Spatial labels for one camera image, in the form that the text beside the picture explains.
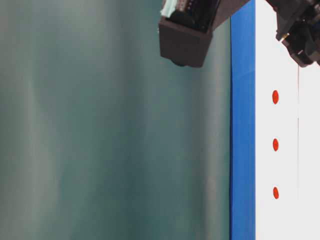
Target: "red circular marker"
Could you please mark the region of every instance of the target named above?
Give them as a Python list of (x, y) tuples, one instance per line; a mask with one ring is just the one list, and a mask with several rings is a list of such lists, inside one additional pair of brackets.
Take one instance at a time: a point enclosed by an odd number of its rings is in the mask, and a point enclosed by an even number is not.
[(273, 188), (273, 196), (275, 199), (279, 198), (279, 191), (278, 191), (278, 188), (276, 187)]
[(279, 93), (277, 90), (274, 90), (272, 93), (272, 101), (274, 104), (277, 104), (279, 102)]
[(273, 149), (275, 152), (278, 151), (278, 149), (279, 149), (279, 142), (276, 138), (273, 139)]

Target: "blue vertical strip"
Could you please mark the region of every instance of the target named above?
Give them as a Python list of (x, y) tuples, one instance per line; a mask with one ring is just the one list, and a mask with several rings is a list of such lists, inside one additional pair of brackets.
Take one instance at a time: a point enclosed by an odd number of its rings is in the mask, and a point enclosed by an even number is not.
[(254, 240), (255, 1), (231, 17), (231, 239)]

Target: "thin vertical line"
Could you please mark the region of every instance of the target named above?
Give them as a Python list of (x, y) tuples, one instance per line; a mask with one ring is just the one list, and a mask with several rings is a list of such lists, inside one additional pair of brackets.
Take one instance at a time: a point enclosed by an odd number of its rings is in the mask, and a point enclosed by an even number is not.
[(298, 66), (298, 104), (297, 104), (297, 115), (298, 115), (298, 129), (297, 129), (297, 198), (299, 200), (299, 147), (300, 147), (300, 67)]

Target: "black mechanical part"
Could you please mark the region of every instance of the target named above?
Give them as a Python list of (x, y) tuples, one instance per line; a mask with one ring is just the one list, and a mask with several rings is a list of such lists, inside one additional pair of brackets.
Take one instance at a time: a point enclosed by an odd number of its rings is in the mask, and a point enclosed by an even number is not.
[(300, 67), (320, 63), (320, 0), (267, 0), (277, 13), (276, 39)]
[(214, 29), (248, 1), (178, 0), (172, 15), (159, 22), (161, 56), (178, 66), (201, 68)]

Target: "white panel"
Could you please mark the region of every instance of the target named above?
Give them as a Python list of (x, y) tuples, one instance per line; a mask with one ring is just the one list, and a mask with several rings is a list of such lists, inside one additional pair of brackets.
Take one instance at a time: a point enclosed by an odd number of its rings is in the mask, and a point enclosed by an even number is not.
[[(255, 17), (256, 239), (298, 239), (298, 65), (276, 40), (276, 13), (266, 1), (256, 1)], [(274, 90), (279, 93), (277, 104), (272, 101)]]
[(320, 67), (315, 63), (299, 73), (300, 239), (319, 239)]

